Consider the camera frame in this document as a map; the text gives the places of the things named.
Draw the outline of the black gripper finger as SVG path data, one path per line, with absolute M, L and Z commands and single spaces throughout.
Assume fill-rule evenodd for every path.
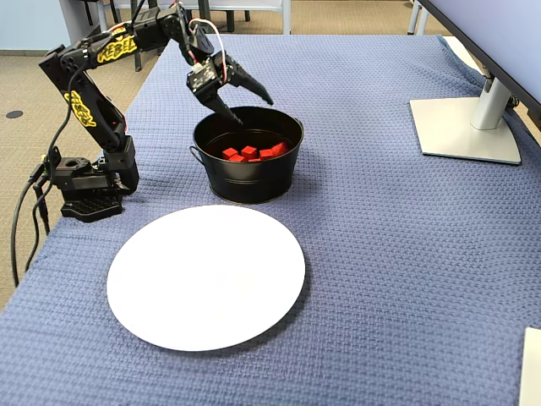
M 242 125 L 242 120 L 221 99 L 216 87 L 200 89 L 194 93 L 198 101 L 224 119 Z
M 244 89 L 262 98 L 267 104 L 271 106 L 274 104 L 267 89 L 252 75 L 250 75 L 240 63 L 231 58 L 229 55 L 226 55 L 225 61 L 227 84 L 235 87 L 243 87 Z

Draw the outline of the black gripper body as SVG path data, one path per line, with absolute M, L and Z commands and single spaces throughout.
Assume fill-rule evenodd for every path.
M 190 51 L 195 57 L 192 70 L 187 75 L 188 88 L 204 88 L 206 85 L 221 87 L 226 84 L 225 50 L 215 52 L 206 34 L 200 29 L 190 38 Z

